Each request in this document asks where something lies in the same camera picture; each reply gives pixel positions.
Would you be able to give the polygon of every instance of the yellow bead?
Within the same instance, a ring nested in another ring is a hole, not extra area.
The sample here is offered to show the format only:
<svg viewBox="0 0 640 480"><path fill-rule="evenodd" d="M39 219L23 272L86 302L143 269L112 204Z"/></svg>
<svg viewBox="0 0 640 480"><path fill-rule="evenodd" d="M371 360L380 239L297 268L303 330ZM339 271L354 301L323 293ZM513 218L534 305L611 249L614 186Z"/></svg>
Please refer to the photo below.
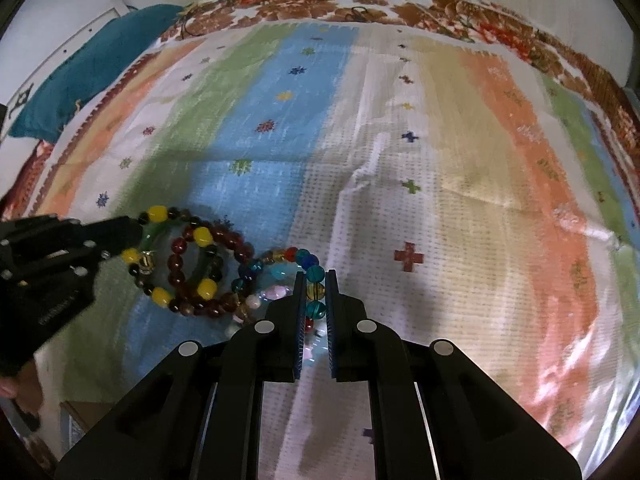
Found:
<svg viewBox="0 0 640 480"><path fill-rule="evenodd" d="M156 224L166 221L168 217L166 207L163 205L151 206L146 212L149 215L149 220Z"/></svg>
<svg viewBox="0 0 640 480"><path fill-rule="evenodd" d="M173 298L174 297L161 286L156 286L151 293L151 299L154 300L154 303L164 307L168 307Z"/></svg>
<svg viewBox="0 0 640 480"><path fill-rule="evenodd" d="M199 247L206 247L213 243L213 236L211 236L211 232L206 227L198 227L193 232L193 239Z"/></svg>
<svg viewBox="0 0 640 480"><path fill-rule="evenodd" d="M127 265L136 264L140 261L140 253L135 248L124 249L120 255Z"/></svg>
<svg viewBox="0 0 640 480"><path fill-rule="evenodd" d="M203 300L210 300L216 295L218 284L209 278L205 278L198 285L198 294Z"/></svg>
<svg viewBox="0 0 640 480"><path fill-rule="evenodd" d="M322 300L322 298L324 298L324 285L320 283L309 283L306 286L306 296L310 300Z"/></svg>

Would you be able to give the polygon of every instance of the blue stripe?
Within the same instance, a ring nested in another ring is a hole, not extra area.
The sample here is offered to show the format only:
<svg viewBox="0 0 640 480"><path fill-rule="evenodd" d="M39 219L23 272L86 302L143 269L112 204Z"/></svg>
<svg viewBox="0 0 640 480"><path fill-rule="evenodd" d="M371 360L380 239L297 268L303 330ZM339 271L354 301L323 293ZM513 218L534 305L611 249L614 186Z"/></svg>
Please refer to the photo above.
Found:
<svg viewBox="0 0 640 480"><path fill-rule="evenodd" d="M223 120L209 148L188 163L196 178L184 204L204 219L227 216L245 235L256 253L283 247L293 223L306 164L314 152L322 125L334 102L358 31L352 27L301 24L267 60L247 94ZM304 72L290 71L303 68ZM277 96L291 92L290 100ZM272 120L271 131L259 133L259 124ZM248 173L232 171L235 160L251 161ZM233 258L226 264L223 290L236 277ZM273 278L264 273L260 286ZM194 322L155 307L141 296L124 328L127 346L123 381L127 388L148 373L185 340L203 345L225 339L226 322Z"/></svg>
<svg viewBox="0 0 640 480"><path fill-rule="evenodd" d="M206 162L193 182L190 204L228 215L257 251L283 246L289 237L306 162L318 143L356 35L351 27L296 27L264 63L203 154ZM305 55L306 48L315 52ZM290 73L298 68L304 72ZM279 100L283 92L291 92L292 98ZM273 130L257 132L267 121L273 121ZM251 161L251 171L234 174L231 163L241 159Z"/></svg>
<svg viewBox="0 0 640 480"><path fill-rule="evenodd" d="M636 213L634 212L633 204L631 202L631 197L629 196L628 191L625 188L622 179L619 174L616 172L616 167L614 164L612 154L606 149L602 139L600 138L600 130L593 123L591 118L591 113L586 107L584 101L574 97L576 103L580 107L580 113L582 114L582 118L584 123L588 125L589 131L591 132L591 145L595 150L598 158L602 161L602 165L604 167L607 176L609 177L609 182L611 187L613 188L616 196L618 197L618 203L622 208L622 214L625 219L626 226L626 236L631 241L631 245L636 249L640 250L640 230L638 229L638 220L636 219Z"/></svg>

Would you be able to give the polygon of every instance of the pink bead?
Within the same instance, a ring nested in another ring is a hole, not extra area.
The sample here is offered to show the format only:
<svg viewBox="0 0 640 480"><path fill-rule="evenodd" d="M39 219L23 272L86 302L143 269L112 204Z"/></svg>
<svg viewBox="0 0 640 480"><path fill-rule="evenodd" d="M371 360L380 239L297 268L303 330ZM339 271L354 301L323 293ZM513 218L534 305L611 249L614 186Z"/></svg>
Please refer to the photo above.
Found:
<svg viewBox="0 0 640 480"><path fill-rule="evenodd" d="M271 285L264 291L267 300L279 300L287 295L287 287L284 285Z"/></svg>

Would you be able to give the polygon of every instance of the bed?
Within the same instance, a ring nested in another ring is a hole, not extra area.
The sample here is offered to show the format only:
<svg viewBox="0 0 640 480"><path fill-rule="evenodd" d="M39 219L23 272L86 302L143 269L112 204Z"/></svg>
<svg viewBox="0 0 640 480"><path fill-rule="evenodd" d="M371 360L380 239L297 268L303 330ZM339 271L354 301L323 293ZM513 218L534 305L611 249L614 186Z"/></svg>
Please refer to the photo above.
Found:
<svg viewBox="0 0 640 480"><path fill-rule="evenodd" d="M257 253L308 247L373 319L453 340L587 477L638 408L638 127L609 73L490 2L201 2L25 168L3 215L164 204L225 218ZM50 343L58 393L117 400L230 323L154 306L111 260ZM329 381L322 345L306 357L265 393L260 477L373 478L366 389Z"/></svg>

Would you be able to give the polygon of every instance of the blue bead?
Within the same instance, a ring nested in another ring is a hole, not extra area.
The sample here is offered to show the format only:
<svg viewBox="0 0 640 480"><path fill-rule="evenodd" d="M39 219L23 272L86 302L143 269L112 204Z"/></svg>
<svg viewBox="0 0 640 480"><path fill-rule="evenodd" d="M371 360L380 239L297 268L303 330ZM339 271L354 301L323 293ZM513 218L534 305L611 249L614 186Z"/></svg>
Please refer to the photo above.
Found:
<svg viewBox="0 0 640 480"><path fill-rule="evenodd" d="M260 274L262 272L262 261L260 261L260 260L251 260L247 264L247 267L249 267L249 270L251 272L253 272L254 274Z"/></svg>
<svg viewBox="0 0 640 480"><path fill-rule="evenodd" d="M287 277L287 273L290 271L290 263L286 264L273 264L268 267L271 275L276 278L276 280L282 280Z"/></svg>
<svg viewBox="0 0 640 480"><path fill-rule="evenodd" d="M233 292L241 292L246 288L248 288L247 284L242 278L236 278L231 282L231 290Z"/></svg>
<svg viewBox="0 0 640 480"><path fill-rule="evenodd" d="M326 305L321 301L310 301L306 305L306 316L310 319L322 319L326 314Z"/></svg>
<svg viewBox="0 0 640 480"><path fill-rule="evenodd" d="M306 270L306 280L310 283L320 283L324 280L324 269L319 265L314 265Z"/></svg>
<svg viewBox="0 0 640 480"><path fill-rule="evenodd" d="M298 249L296 251L296 263L299 265L302 265L302 260L304 260L307 256L309 256L309 254L311 253L306 249Z"/></svg>
<svg viewBox="0 0 640 480"><path fill-rule="evenodd" d="M315 254L308 254L302 259L302 263L300 264L300 266L303 269L307 270L309 267L313 267L314 265L317 265L319 263L320 261Z"/></svg>
<svg viewBox="0 0 640 480"><path fill-rule="evenodd" d="M255 279L255 273L244 265L238 265L238 276L246 282L252 282Z"/></svg>

